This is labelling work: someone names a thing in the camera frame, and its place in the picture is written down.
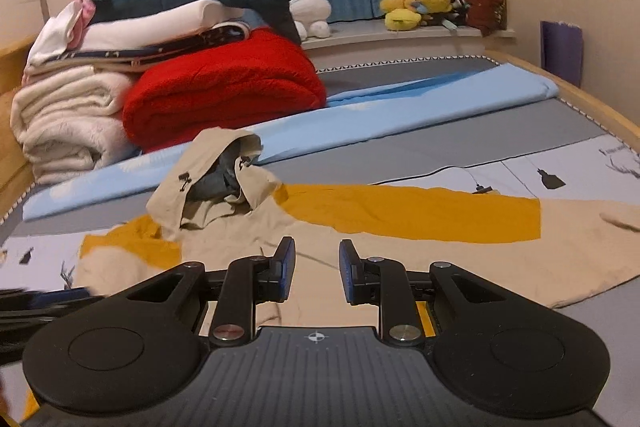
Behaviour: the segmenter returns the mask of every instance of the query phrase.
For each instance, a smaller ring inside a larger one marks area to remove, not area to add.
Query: metal screw
[[[392,339],[400,342],[412,342],[420,338],[420,330],[409,324],[398,324],[389,330]]]
[[[244,328],[237,324],[222,324],[213,330],[213,336],[219,341],[236,341],[244,335]]]

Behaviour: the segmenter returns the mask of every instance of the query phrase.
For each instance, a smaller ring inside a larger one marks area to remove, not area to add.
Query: white plush toy
[[[325,39],[331,36],[331,30],[326,23],[331,15],[331,5],[328,0],[291,0],[289,9],[296,23],[300,40],[305,41],[308,37]]]

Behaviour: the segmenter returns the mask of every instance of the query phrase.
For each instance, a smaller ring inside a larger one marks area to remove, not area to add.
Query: fluffy white blanket
[[[39,184],[66,181],[124,160],[135,150],[118,118],[68,116],[35,120],[22,137],[22,152]]]
[[[10,125],[18,142],[25,140],[31,126],[75,116],[109,116],[124,105],[132,86],[132,75],[96,72],[93,66],[60,71],[31,86],[23,87],[14,97]]]

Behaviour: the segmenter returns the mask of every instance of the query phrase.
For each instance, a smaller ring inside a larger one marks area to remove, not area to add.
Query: white pillow
[[[198,0],[147,17],[92,24],[84,30],[78,50],[135,50],[162,44],[197,35],[243,13],[241,8],[229,8],[220,1]]]

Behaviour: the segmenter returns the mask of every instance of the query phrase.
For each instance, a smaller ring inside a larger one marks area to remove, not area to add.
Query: gray gripper base
[[[447,390],[415,349],[372,328],[262,328],[218,349],[181,391],[143,411],[79,417],[45,405],[25,427],[603,427],[590,411],[547,420],[500,418]]]

